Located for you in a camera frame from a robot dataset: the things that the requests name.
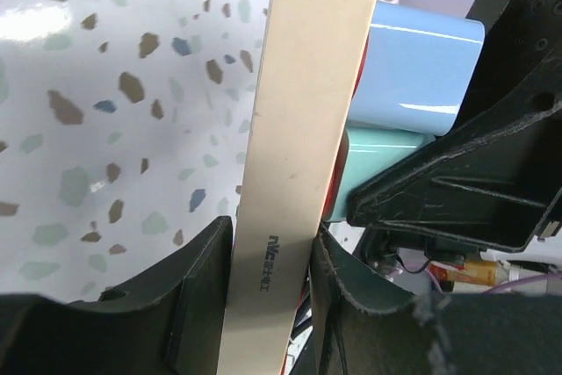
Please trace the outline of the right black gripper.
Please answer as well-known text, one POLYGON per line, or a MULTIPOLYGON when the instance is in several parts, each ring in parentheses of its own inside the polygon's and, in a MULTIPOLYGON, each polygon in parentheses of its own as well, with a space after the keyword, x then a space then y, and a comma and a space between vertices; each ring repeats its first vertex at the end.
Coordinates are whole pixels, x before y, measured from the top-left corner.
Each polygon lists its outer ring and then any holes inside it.
POLYGON ((561 0, 474 0, 466 16, 485 39, 460 128, 356 189, 347 221, 519 252, 561 228, 561 104, 483 111, 561 40, 561 0))

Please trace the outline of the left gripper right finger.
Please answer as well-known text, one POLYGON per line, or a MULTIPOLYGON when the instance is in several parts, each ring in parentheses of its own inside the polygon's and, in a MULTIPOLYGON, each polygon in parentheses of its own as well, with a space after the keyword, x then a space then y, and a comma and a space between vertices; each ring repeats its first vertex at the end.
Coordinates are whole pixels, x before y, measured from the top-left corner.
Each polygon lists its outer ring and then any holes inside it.
POLYGON ((558 374, 561 299, 414 295, 321 227, 310 262, 313 331, 296 374, 558 374))

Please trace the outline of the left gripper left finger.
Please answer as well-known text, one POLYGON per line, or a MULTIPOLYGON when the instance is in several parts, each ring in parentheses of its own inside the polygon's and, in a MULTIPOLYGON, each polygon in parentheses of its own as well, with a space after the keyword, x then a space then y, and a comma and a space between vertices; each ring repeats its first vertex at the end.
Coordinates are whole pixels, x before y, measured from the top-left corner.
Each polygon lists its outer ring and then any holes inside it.
POLYGON ((214 374, 227 298, 232 221, 93 302, 1 297, 3 374, 214 374))

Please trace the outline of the teal cube plug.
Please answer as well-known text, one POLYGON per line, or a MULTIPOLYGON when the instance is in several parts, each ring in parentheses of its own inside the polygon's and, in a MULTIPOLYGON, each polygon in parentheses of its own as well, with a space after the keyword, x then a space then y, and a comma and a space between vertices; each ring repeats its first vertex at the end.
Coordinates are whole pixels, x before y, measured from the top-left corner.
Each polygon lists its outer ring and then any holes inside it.
POLYGON ((431 134, 347 126, 335 161, 322 218, 346 220, 348 196, 359 185, 434 141, 431 134))

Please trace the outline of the light blue cube plug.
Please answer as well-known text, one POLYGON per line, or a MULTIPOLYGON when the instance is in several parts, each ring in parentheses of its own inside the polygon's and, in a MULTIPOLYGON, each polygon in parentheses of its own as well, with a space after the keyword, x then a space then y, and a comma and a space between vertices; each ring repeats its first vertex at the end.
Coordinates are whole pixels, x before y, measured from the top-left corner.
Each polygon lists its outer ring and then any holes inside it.
POLYGON ((484 38, 485 27, 477 20, 379 2, 349 120, 445 135, 457 118, 484 38))

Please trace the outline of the beige red power strip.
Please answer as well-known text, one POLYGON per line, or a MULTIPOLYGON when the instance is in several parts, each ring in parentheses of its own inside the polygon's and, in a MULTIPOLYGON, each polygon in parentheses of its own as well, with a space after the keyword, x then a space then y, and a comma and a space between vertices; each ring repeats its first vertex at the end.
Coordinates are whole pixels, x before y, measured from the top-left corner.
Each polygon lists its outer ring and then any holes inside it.
POLYGON ((279 374, 377 0, 270 0, 218 371, 279 374))

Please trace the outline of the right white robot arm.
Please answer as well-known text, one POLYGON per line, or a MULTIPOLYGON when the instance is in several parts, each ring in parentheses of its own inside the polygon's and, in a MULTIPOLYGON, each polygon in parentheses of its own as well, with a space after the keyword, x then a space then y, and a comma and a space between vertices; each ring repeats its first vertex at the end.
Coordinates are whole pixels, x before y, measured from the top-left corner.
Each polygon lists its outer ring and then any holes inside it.
POLYGON ((353 227, 518 252, 561 225, 561 0, 475 0, 453 129, 355 189, 353 227))

